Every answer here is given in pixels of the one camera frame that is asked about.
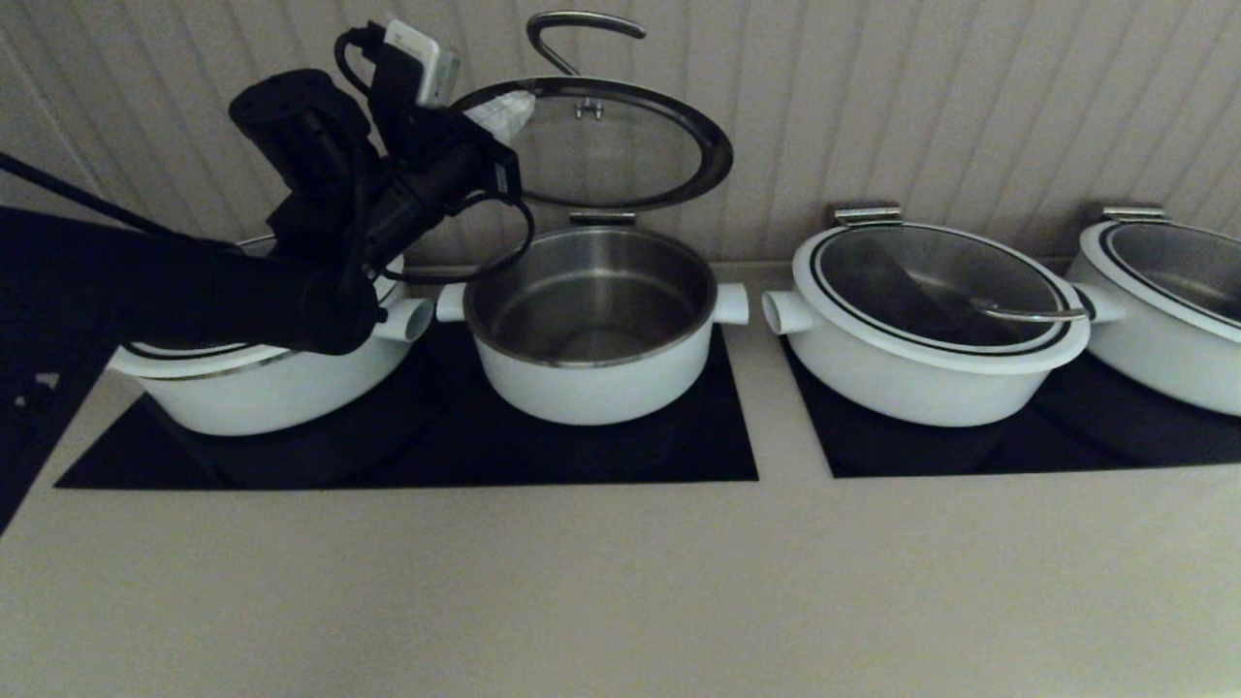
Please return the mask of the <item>white round pot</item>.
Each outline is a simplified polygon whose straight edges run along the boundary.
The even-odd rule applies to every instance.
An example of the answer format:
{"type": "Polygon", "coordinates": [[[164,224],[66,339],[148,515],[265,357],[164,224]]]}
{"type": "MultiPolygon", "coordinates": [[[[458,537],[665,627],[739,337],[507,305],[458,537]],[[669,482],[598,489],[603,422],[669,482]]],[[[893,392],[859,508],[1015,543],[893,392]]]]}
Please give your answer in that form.
{"type": "Polygon", "coordinates": [[[602,426],[683,397],[715,327],[748,323],[750,297],[678,238],[592,225],[539,235],[509,270],[448,284],[437,319],[465,323],[489,385],[514,409],[602,426]]]}
{"type": "Polygon", "coordinates": [[[1073,281],[1095,310],[1090,353],[1181,402],[1241,417],[1241,330],[1184,306],[1153,306],[1108,281],[1073,281]]]}
{"type": "Polygon", "coordinates": [[[299,351],[282,361],[192,379],[133,378],[174,424],[197,433],[247,436],[310,424],[376,388],[405,361],[434,317],[429,298],[403,298],[346,355],[299,351]]]}
{"type": "Polygon", "coordinates": [[[965,355],[860,334],[793,291],[763,293],[762,309],[771,330],[786,337],[802,366],[833,392],[906,424],[939,428],[1010,417],[1090,342],[1090,323],[1077,320],[1059,342],[1028,355],[965,355]]]}

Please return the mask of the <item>glass lid with white rim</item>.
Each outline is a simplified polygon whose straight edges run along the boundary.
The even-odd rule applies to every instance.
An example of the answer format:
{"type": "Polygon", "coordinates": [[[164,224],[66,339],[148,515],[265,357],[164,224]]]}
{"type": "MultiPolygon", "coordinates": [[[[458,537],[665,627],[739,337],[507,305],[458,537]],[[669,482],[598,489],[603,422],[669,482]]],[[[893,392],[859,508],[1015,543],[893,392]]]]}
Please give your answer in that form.
{"type": "Polygon", "coordinates": [[[527,19],[527,42],[555,73],[485,84],[455,101],[457,111],[469,111],[509,91],[537,98],[531,119],[508,145],[527,202],[640,212],[691,202],[728,178],[733,147],[715,120],[644,84],[582,75],[545,43],[551,29],[647,36],[647,27],[616,15],[539,12],[527,19]]]}
{"type": "Polygon", "coordinates": [[[1241,344],[1241,241],[1164,220],[1111,220],[1080,233],[1104,279],[1174,320],[1241,344]]]}

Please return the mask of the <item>black glass cooktop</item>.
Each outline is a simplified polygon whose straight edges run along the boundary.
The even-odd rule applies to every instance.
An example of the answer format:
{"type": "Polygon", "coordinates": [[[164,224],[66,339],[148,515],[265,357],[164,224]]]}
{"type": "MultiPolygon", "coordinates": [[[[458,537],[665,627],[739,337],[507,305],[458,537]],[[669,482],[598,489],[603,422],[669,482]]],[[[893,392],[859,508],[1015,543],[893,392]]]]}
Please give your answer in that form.
{"type": "Polygon", "coordinates": [[[997,424],[936,428],[865,409],[781,347],[838,479],[1050,474],[1241,465],[1241,417],[1167,397],[1082,355],[997,424]]]}
{"type": "Polygon", "coordinates": [[[284,431],[218,437],[137,402],[60,477],[61,491],[381,491],[747,482],[759,474],[724,332],[683,394],[625,424],[549,424],[485,379],[460,324],[436,325],[371,392],[284,431]]]}

